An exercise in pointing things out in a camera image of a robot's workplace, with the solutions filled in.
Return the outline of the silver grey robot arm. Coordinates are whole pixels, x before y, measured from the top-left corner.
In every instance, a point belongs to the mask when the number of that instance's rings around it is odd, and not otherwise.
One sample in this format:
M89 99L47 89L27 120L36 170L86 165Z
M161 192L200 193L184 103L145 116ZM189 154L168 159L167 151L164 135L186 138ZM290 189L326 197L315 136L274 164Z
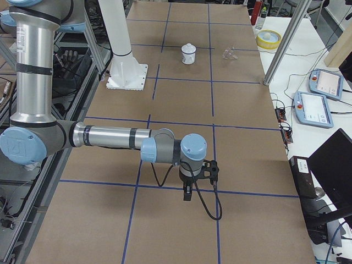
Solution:
M28 165L69 147L139 150L144 162L179 167L184 200L189 201L206 169L207 143L201 135L177 140L169 129L86 125L52 115L54 34L85 30L84 2L10 1L9 14L16 22L17 103L10 127L1 133L3 154Z

